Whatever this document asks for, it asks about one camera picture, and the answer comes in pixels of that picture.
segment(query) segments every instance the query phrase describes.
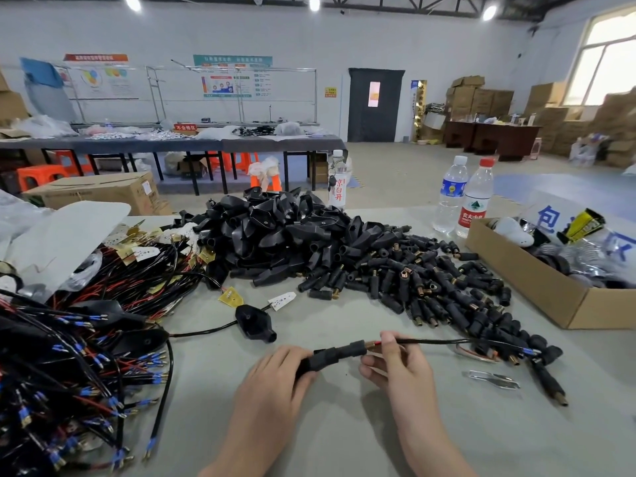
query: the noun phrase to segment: ceiling light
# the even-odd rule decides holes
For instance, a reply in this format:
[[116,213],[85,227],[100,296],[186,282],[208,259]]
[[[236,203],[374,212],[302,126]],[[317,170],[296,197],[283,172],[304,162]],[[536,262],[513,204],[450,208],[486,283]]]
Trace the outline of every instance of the ceiling light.
[[141,2],[139,0],[126,0],[126,5],[132,11],[141,11]]
[[320,0],[309,0],[309,9],[311,11],[318,11],[320,9]]
[[495,15],[497,15],[497,9],[499,9],[497,5],[490,5],[488,8],[486,8],[483,11],[483,15],[481,15],[481,19],[484,22],[488,22],[492,20],[493,18],[495,18]]

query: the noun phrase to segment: hand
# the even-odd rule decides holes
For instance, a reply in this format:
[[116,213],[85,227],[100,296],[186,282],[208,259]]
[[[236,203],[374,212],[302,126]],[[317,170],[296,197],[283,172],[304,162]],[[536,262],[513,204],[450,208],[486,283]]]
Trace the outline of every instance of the hand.
[[316,372],[296,385],[300,360],[311,356],[298,346],[281,346],[252,367],[234,395],[228,434],[216,461],[200,477],[261,477],[290,440],[300,404]]
[[362,357],[360,373],[389,396],[397,436],[406,461],[418,477],[476,476],[450,441],[438,409],[433,369],[418,344],[401,347],[382,331],[382,357]]

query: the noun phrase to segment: ceiling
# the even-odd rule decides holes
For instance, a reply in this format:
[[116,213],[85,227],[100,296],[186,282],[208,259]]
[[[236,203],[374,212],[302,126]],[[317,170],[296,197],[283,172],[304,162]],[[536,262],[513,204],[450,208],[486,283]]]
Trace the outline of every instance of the ceiling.
[[[222,3],[253,6],[260,0],[147,0],[152,2],[177,3]],[[414,15],[454,16],[458,18],[479,18],[481,12],[492,2],[498,2],[502,10],[497,15],[504,20],[540,22],[545,14],[556,7],[575,0],[322,0],[322,8],[364,10],[388,13],[408,13]],[[265,6],[307,7],[306,0],[262,0]]]

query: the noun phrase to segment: blue label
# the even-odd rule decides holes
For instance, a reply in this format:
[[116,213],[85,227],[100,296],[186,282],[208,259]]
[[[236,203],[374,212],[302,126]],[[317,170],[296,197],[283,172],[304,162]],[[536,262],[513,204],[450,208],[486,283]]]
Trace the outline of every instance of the blue label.
[[466,183],[454,183],[444,179],[441,183],[440,194],[448,197],[463,197]]

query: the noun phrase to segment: left hand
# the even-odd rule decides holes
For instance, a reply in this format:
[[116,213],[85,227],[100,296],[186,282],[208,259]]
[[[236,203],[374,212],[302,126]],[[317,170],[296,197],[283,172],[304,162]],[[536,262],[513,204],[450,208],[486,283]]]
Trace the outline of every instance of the left hand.
[[234,395],[221,453],[199,477],[262,477],[267,472],[291,439],[300,405],[317,376],[309,372],[296,382],[300,360],[312,354],[281,346],[252,367]]

